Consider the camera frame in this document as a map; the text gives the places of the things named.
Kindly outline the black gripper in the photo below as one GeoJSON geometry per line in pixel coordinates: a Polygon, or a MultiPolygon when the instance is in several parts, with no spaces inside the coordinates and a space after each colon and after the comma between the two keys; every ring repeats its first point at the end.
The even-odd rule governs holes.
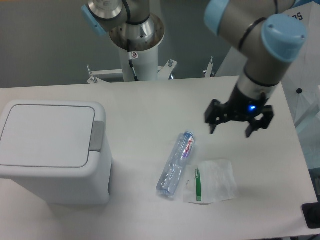
{"type": "Polygon", "coordinates": [[[251,97],[235,86],[225,104],[217,99],[211,101],[204,113],[204,121],[209,125],[210,134],[214,133],[218,125],[229,121],[248,122],[245,136],[249,138],[259,129],[268,129],[274,117],[273,107],[266,105],[268,100],[264,91],[259,91],[256,96],[251,97]]]}

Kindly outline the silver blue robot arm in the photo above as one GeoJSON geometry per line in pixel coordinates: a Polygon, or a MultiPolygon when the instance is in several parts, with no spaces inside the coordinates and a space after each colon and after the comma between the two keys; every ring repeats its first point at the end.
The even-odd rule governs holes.
{"type": "MultiPolygon", "coordinates": [[[[248,122],[247,137],[267,129],[274,117],[267,102],[290,65],[299,56],[308,32],[285,11],[295,0],[211,0],[205,25],[247,58],[226,103],[214,99],[204,114],[214,131],[230,121],[248,122]]],[[[84,19],[99,36],[108,34],[122,54],[126,82],[158,78],[158,58],[142,57],[164,38],[164,26],[150,11],[148,0],[90,0],[81,8],[84,19]]]]}

